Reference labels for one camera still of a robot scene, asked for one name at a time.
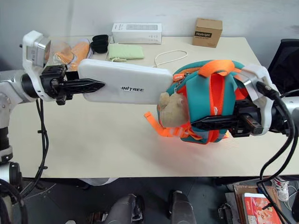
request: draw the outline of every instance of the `black wire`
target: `black wire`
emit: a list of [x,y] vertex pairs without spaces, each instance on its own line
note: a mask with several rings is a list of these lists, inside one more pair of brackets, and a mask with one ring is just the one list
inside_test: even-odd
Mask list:
[[40,133],[42,134],[43,158],[42,158],[41,165],[39,166],[38,171],[37,171],[37,173],[34,177],[33,184],[31,184],[28,187],[28,189],[26,189],[22,193],[23,197],[26,197],[28,194],[30,194],[30,192],[37,186],[39,180],[41,179],[43,170],[46,169],[46,167],[44,165],[45,165],[46,156],[47,156],[48,149],[49,149],[49,138],[48,138],[48,134],[47,134],[45,124],[44,124],[43,100],[42,99],[40,99],[40,105],[38,103],[38,100],[36,100],[36,107],[37,107],[38,115],[39,115],[40,120],[41,120],[41,131],[40,131]]
[[[288,224],[292,224],[288,218],[283,214],[283,212],[279,209],[279,207],[276,205],[276,203],[273,201],[273,199],[271,198],[269,192],[267,191],[267,188],[265,186],[265,182],[275,178],[276,176],[278,176],[279,174],[281,174],[281,172],[285,169],[285,167],[288,165],[288,163],[290,162],[294,151],[296,149],[296,145],[298,142],[298,130],[297,127],[295,127],[294,122],[292,120],[292,117],[288,111],[288,109],[286,108],[284,102],[281,100],[280,97],[275,97],[275,102],[278,104],[278,106],[282,109],[282,112],[284,114],[284,116],[286,117],[286,122],[288,124],[289,127],[289,136],[287,141],[285,142],[285,144],[280,148],[280,150],[268,161],[266,162],[260,172],[260,181],[258,181],[256,184],[258,186],[258,188],[263,192],[263,194],[266,196],[266,198],[269,200],[270,204],[273,206],[273,208],[275,209],[275,211],[278,214],[279,219],[281,220],[282,223],[285,223],[285,221]],[[290,145],[291,141],[294,139],[291,150],[285,160],[285,162],[283,163],[283,165],[281,166],[281,168],[272,176],[263,179],[263,172],[264,170],[271,164],[273,163]]]
[[282,94],[282,95],[280,96],[280,98],[286,97],[286,96],[288,96],[288,95],[290,95],[290,94],[292,94],[292,93],[296,93],[296,92],[299,92],[299,89],[291,90],[291,91],[285,92],[284,94]]
[[265,181],[263,181],[263,172],[265,171],[265,169],[271,164],[273,163],[290,145],[290,143],[292,142],[293,138],[294,138],[294,133],[295,133],[295,125],[294,125],[294,122],[292,120],[292,117],[291,117],[291,114],[290,112],[288,111],[288,109],[286,108],[284,102],[282,101],[282,99],[280,97],[276,97],[275,99],[275,102],[278,104],[278,106],[281,108],[284,116],[285,116],[285,119],[286,119],[286,122],[288,124],[288,127],[289,127],[289,136],[286,140],[286,142],[284,143],[284,145],[280,148],[280,150],[269,160],[267,161],[262,169],[261,169],[261,172],[260,172],[260,183],[262,182],[267,182],[271,179],[273,179],[274,177],[276,177],[278,174],[280,174],[284,168],[286,167],[286,165],[284,167],[281,167],[281,169],[279,169],[279,171],[277,171],[274,175],[272,175],[271,177],[268,177]]
[[0,179],[0,184],[6,188],[18,202],[21,211],[21,224],[28,224],[27,208],[20,193],[11,184],[2,179]]

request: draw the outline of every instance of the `black office chair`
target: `black office chair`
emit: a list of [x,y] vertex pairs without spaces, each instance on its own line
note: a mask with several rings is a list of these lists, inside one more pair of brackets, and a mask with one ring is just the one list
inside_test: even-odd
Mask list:
[[299,49],[299,39],[282,39],[280,46],[268,68],[271,75],[277,65],[281,64],[291,53]]
[[[280,93],[299,89],[298,70],[299,40],[282,39],[268,68],[271,80]],[[299,96],[299,92],[293,93],[292,96]]]

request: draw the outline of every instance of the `gray floor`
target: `gray floor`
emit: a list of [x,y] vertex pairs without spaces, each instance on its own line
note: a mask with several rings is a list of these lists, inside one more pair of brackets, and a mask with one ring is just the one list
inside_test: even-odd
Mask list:
[[[54,183],[43,182],[47,187]],[[121,178],[111,184],[82,190],[74,186],[56,184],[46,193],[25,200],[30,224],[64,224],[73,219],[84,224],[88,214],[109,211],[113,203],[129,193],[142,195],[145,200],[146,224],[169,224],[166,217],[170,190],[183,191],[193,205],[198,224],[221,224],[217,209],[225,202],[225,186],[216,187],[212,178]],[[285,214],[291,213],[283,206]],[[20,222],[17,205],[14,206],[15,223]]]

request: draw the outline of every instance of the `table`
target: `table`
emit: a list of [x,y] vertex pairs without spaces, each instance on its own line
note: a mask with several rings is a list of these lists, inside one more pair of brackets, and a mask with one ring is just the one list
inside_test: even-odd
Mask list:
[[[174,72],[188,63],[208,59],[259,64],[243,37],[222,37],[217,48],[192,46],[191,41],[190,37],[163,37],[162,45],[142,44],[145,58],[128,63],[152,66],[157,54],[183,49],[188,57],[160,68]],[[162,56],[159,62],[182,55],[177,52]],[[93,58],[104,60],[105,55],[95,54]],[[44,171],[44,178],[253,176],[259,174],[261,166],[286,139],[281,134],[267,133],[230,137],[208,145],[185,143],[178,138],[160,137],[155,132],[143,117],[147,111],[157,116],[154,105],[91,103],[81,95],[74,96],[64,106],[47,102],[44,109],[50,139],[46,160],[49,168]],[[39,129],[34,103],[18,105],[13,110],[9,126],[13,161],[20,163],[25,177],[35,176],[41,160]],[[299,152],[293,157],[284,174],[298,173]],[[265,173],[273,173],[284,159]]]

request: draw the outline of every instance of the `white box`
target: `white box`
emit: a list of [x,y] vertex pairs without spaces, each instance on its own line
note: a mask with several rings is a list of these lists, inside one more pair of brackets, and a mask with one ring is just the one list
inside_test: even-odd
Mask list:
[[161,23],[114,23],[114,43],[162,43]]

